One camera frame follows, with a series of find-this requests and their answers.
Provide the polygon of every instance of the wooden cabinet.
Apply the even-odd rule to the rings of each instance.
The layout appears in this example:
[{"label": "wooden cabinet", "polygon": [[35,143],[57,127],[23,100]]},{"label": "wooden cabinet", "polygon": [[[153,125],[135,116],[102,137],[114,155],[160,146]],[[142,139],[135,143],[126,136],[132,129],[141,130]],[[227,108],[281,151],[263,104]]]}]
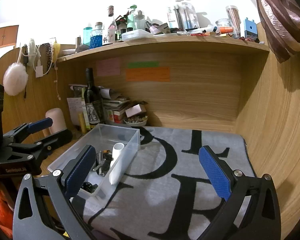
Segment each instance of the wooden cabinet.
[{"label": "wooden cabinet", "polygon": [[0,48],[16,45],[19,25],[0,28]]}]

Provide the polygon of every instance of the wooden shelf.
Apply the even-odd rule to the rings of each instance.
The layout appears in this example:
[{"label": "wooden shelf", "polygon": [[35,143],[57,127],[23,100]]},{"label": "wooden shelf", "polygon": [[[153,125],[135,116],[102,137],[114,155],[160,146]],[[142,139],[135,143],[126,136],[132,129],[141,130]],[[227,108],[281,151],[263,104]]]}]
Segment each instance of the wooden shelf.
[{"label": "wooden shelf", "polygon": [[57,62],[67,60],[100,60],[126,54],[154,52],[219,52],[231,54],[269,53],[269,47],[251,41],[223,37],[158,36],[133,41],[116,42],[100,48],[63,56]]}]

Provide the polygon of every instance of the wine label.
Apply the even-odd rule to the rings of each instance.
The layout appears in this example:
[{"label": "wine label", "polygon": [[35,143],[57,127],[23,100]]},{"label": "wine label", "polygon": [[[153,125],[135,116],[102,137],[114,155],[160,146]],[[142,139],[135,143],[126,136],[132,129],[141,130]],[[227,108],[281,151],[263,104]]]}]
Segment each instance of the wine label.
[{"label": "wine label", "polygon": [[87,103],[86,108],[91,129],[95,127],[98,123],[103,122],[101,100],[94,101],[92,103]]}]

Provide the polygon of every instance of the gray rug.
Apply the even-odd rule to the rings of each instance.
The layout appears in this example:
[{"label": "gray rug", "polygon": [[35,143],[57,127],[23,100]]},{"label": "gray rug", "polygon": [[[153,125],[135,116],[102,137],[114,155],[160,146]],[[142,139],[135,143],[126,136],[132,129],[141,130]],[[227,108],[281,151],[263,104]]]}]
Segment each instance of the gray rug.
[{"label": "gray rug", "polygon": [[[106,208],[96,210],[83,199],[73,201],[99,239],[197,239],[224,203],[199,163],[203,145],[209,145],[233,170],[254,176],[239,135],[163,127],[141,128],[140,134],[141,149]],[[248,203],[246,197],[232,232]]]}]

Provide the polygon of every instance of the green sticky note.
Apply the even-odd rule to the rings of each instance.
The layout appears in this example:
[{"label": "green sticky note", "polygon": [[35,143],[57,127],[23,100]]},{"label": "green sticky note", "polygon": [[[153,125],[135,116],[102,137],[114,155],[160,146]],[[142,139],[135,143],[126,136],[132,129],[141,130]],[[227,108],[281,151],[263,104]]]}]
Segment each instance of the green sticky note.
[{"label": "green sticky note", "polygon": [[159,61],[139,61],[128,63],[128,68],[159,67]]}]

